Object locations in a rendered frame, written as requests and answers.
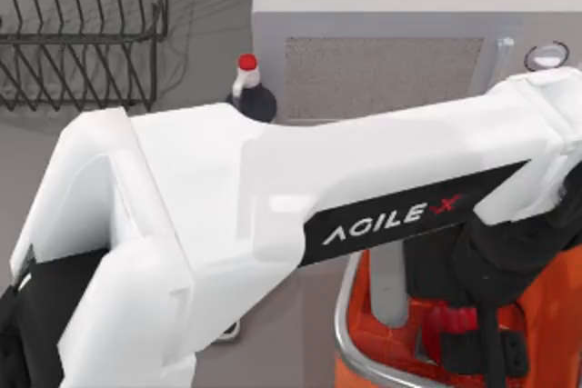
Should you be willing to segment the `red ribbed object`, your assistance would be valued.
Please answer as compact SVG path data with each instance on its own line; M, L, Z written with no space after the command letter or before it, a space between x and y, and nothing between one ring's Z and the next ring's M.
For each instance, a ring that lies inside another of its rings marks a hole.
M423 333L434 337L440 333L464 334L478 328L477 309L474 307L452 307L440 303L426 314Z

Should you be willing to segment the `orange basket with metal rim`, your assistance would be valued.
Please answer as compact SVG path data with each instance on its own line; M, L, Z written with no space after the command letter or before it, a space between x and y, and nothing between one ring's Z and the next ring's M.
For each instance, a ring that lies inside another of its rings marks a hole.
M406 324L382 324L371 308L370 255L352 255L335 309L334 388L485 388L482 376L448 372L425 353L421 329L437 305L409 299ZM582 247L557 256L498 320L527 343L529 371L507 388L582 388Z

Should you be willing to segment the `pale grey rounded box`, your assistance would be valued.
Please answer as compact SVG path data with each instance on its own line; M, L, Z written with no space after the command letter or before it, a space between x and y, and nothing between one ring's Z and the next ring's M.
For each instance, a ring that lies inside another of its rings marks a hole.
M406 324L408 295L406 264L402 241L370 250L370 303L372 314L386 327Z

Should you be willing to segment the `microwave door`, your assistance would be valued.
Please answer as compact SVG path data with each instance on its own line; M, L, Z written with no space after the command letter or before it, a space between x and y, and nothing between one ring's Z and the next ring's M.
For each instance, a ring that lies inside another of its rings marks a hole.
M294 38L279 118L317 124L467 96L479 38Z

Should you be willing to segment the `microwave knob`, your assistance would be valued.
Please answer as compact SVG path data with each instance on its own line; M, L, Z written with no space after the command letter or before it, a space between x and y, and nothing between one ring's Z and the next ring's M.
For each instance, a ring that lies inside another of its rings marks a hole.
M563 66L569 58L569 48L560 41L532 47L524 57L524 67L529 72L543 71Z

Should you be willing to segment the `black bottle with red cap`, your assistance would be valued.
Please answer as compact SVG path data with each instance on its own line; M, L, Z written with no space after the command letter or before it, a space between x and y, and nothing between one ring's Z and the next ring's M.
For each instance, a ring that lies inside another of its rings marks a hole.
M254 54L246 53L238 57L236 79L226 102L241 114L258 122L271 123L276 118L276 97L263 85Z

